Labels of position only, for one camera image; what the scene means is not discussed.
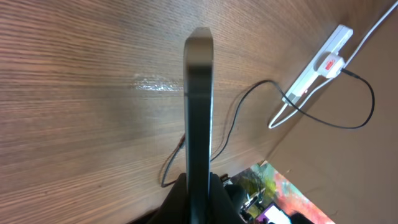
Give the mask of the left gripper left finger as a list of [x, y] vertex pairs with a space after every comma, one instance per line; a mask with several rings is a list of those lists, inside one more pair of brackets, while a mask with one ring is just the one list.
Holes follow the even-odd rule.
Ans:
[[164, 202], [148, 224], [186, 224], [188, 196], [186, 173], [179, 175]]

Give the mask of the white power strip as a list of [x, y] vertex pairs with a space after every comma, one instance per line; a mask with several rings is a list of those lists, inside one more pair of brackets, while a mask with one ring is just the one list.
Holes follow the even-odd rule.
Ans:
[[319, 73], [317, 70], [321, 63], [326, 59], [326, 56], [330, 53], [338, 55], [338, 52], [351, 38], [353, 32], [353, 29], [341, 24], [332, 32], [329, 38], [327, 38], [325, 43], [298, 76], [296, 81], [294, 81], [292, 86], [287, 90], [285, 95], [293, 104], [296, 104], [296, 102], [301, 99], [305, 94], [305, 91], [308, 90], [308, 88], [318, 78]]

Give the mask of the smartphone with cyan screen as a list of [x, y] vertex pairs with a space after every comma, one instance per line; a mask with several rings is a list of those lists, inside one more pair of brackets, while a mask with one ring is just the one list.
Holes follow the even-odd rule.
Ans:
[[213, 115], [213, 37], [196, 28], [183, 53], [188, 222], [208, 221]]

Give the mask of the colourful mat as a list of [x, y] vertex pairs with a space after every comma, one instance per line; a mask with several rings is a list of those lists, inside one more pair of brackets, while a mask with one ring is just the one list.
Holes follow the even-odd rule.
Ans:
[[311, 202], [289, 180], [268, 162], [254, 164], [231, 178], [231, 183], [244, 190], [241, 215], [247, 221], [266, 218], [266, 210], [278, 208], [288, 217], [301, 213], [312, 223], [333, 223], [323, 211]]

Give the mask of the white charger plug adapter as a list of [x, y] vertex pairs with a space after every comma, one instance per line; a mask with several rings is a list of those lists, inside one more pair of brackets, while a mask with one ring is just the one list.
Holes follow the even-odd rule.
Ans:
[[338, 54], [327, 52], [317, 62], [316, 71], [325, 78], [335, 78], [345, 65], [345, 61]]

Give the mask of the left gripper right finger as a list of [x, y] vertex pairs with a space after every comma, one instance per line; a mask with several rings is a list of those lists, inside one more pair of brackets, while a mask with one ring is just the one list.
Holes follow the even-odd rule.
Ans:
[[245, 224], [239, 214], [244, 197], [245, 190], [240, 185], [224, 186], [220, 177], [211, 173], [208, 223]]

